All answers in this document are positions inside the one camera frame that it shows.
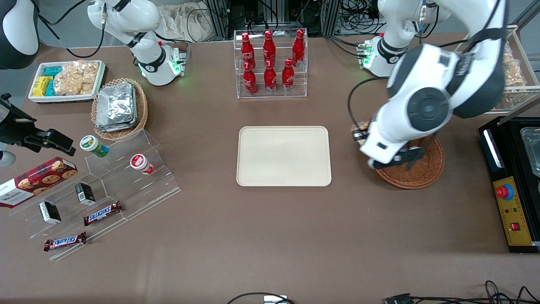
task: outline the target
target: round wicker basket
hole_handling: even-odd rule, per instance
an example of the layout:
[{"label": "round wicker basket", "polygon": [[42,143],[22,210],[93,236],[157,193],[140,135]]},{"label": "round wicker basket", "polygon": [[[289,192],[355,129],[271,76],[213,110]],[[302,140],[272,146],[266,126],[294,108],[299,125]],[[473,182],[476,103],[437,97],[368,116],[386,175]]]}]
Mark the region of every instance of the round wicker basket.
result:
[{"label": "round wicker basket", "polygon": [[[136,96],[136,102],[137,102],[137,117],[139,118],[139,123],[135,128],[130,129],[124,129],[124,130],[118,130],[113,132],[102,132],[98,130],[97,128],[94,128],[94,131],[96,134],[106,140],[111,141],[118,141],[122,138],[131,135],[135,132],[137,132],[140,129],[143,129],[146,125],[146,120],[148,119],[148,103],[146,101],[146,95],[144,95],[143,89],[140,87],[140,84],[138,84],[135,80],[129,79],[129,78],[120,78],[115,79],[111,82],[107,82],[103,87],[111,87],[113,85],[117,85],[120,82],[129,82],[133,84],[135,87],[135,96]],[[96,116],[97,116],[97,102],[98,102],[98,96],[94,96],[94,100],[92,102],[92,112],[91,117],[94,124],[96,123]]]},{"label": "round wicker basket", "polygon": [[[420,140],[411,141],[411,146]],[[408,164],[377,170],[387,182],[403,189],[421,189],[433,184],[441,176],[444,168],[444,152],[441,143],[434,138],[424,157],[407,170]]]}]

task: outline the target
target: red emergency stop button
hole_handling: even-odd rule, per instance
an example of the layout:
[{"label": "red emergency stop button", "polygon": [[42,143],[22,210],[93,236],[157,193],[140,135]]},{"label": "red emergency stop button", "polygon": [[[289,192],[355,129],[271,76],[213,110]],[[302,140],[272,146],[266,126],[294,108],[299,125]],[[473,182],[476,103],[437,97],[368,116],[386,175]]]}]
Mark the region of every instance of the red emergency stop button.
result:
[{"label": "red emergency stop button", "polygon": [[495,189],[495,194],[497,197],[509,201],[514,196],[514,189],[509,184],[504,184]]}]

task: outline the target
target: white tray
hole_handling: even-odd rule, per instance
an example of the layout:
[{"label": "white tray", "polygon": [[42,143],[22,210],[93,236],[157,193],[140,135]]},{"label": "white tray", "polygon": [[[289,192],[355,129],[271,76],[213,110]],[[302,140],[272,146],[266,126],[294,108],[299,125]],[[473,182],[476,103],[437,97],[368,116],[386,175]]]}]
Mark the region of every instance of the white tray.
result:
[{"label": "white tray", "polygon": [[237,182],[245,187],[325,187],[332,181],[322,126],[243,127]]},{"label": "white tray", "polygon": [[32,90],[36,85],[37,77],[43,75],[43,70],[48,67],[60,67],[65,63],[71,61],[62,61],[62,62],[45,62],[38,66],[34,81],[30,87],[30,92],[28,92],[28,99],[32,100],[35,103],[63,103],[63,102],[77,102],[77,101],[92,101],[94,96],[98,94],[99,88],[101,87],[101,82],[103,80],[103,75],[105,74],[105,63],[101,60],[88,60],[89,62],[99,63],[98,74],[96,75],[96,80],[94,81],[94,87],[92,93],[86,95],[73,95],[73,96],[32,96]]}]

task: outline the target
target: acrylic bottle rack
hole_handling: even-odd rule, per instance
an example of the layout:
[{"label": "acrylic bottle rack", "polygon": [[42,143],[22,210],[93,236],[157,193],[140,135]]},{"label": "acrylic bottle rack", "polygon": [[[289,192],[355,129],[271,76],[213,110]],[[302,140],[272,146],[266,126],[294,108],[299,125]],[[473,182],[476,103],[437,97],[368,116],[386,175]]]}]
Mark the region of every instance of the acrylic bottle rack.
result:
[{"label": "acrylic bottle rack", "polygon": [[[307,29],[304,29],[304,61],[302,66],[294,68],[294,90],[290,93],[283,92],[281,75],[285,67],[285,59],[292,58],[293,42],[296,39],[298,29],[278,29],[274,30],[273,40],[275,43],[275,73],[277,75],[278,90],[275,94],[269,95],[265,91],[265,63],[262,55],[262,45],[265,41],[265,30],[234,31],[234,70],[237,80],[238,98],[263,98],[263,97],[306,97],[307,96],[307,67],[308,67],[308,39]],[[255,51],[255,73],[257,83],[257,94],[248,96],[244,85],[244,60],[242,59],[242,33],[249,34],[249,40]]]}]

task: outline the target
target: small black box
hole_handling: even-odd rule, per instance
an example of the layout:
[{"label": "small black box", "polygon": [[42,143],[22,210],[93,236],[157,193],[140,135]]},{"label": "small black box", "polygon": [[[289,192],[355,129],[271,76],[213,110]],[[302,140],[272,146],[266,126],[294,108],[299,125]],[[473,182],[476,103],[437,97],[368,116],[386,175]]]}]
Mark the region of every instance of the small black box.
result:
[{"label": "small black box", "polygon": [[79,203],[91,206],[96,203],[92,188],[87,184],[78,183],[75,185],[75,192],[79,197]]},{"label": "small black box", "polygon": [[43,220],[49,224],[59,224],[62,219],[60,218],[60,213],[56,205],[49,202],[39,203],[39,210],[41,211],[41,216]]}]

